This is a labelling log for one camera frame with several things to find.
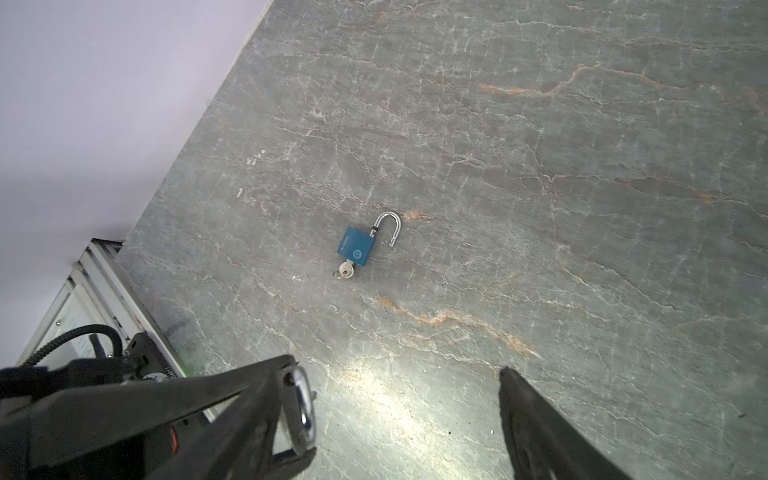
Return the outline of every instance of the black cable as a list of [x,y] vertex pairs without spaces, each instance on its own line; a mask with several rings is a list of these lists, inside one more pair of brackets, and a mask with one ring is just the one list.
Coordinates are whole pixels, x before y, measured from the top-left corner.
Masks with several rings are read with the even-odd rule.
[[98,359],[105,359],[107,358],[107,354],[104,353],[104,347],[101,346],[101,342],[98,339],[98,335],[95,333],[92,333],[88,336],[88,341],[91,342],[91,346],[94,347],[94,353],[96,354],[96,358]]
[[56,350],[58,347],[64,345],[66,342],[79,337],[80,335],[88,335],[89,333],[101,333],[109,337],[112,341],[112,355],[119,357],[123,355],[123,341],[120,338],[117,330],[108,325],[95,323],[93,325],[79,326],[76,329],[70,330],[66,333],[62,333],[50,342],[46,343],[38,349],[37,352],[30,355],[30,357],[22,363],[23,366],[35,366],[40,363],[40,360],[48,356],[49,353]]

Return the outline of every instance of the blue padlock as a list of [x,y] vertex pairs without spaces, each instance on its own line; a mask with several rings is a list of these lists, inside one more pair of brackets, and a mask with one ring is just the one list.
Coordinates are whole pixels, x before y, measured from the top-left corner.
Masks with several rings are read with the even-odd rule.
[[373,244],[376,241],[376,232],[379,231],[379,225],[385,217],[393,217],[396,222],[395,234],[392,235],[392,240],[389,241],[389,246],[394,247],[395,240],[400,234],[400,217],[395,212],[384,212],[379,215],[376,222],[371,228],[371,233],[365,235],[360,230],[353,227],[347,227],[344,238],[341,239],[339,244],[339,255],[346,258],[346,261],[339,266],[338,270],[334,270],[333,276],[336,278],[350,278],[355,273],[355,263],[358,265],[365,265],[368,260],[368,255],[371,253]]

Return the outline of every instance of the gray marble table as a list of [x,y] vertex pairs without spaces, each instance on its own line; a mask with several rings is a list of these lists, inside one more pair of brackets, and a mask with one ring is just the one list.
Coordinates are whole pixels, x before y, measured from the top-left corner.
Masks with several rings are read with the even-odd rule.
[[765,478],[767,52],[760,1],[275,0],[118,261],[193,372],[307,366],[304,478],[511,478],[505,365],[636,478]]

